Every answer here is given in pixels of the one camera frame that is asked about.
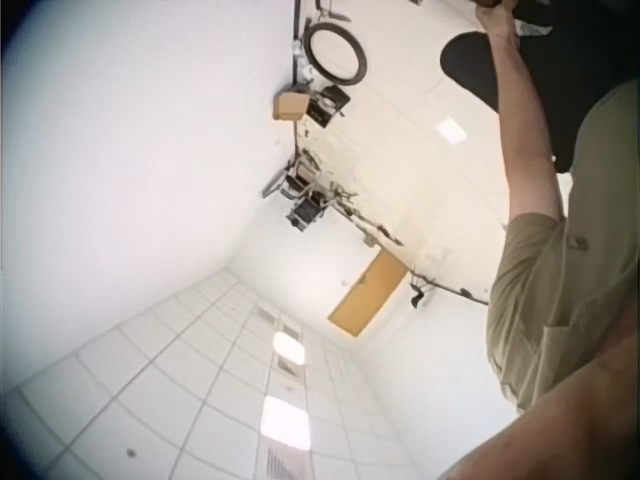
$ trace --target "door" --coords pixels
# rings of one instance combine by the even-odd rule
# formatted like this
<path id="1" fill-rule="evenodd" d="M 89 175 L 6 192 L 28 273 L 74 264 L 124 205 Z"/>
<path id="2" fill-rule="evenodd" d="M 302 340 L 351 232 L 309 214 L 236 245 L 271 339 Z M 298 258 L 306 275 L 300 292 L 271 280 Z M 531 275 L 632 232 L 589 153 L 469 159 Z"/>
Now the door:
<path id="1" fill-rule="evenodd" d="M 357 337 L 378 313 L 409 270 L 387 250 L 381 250 L 329 321 Z"/>

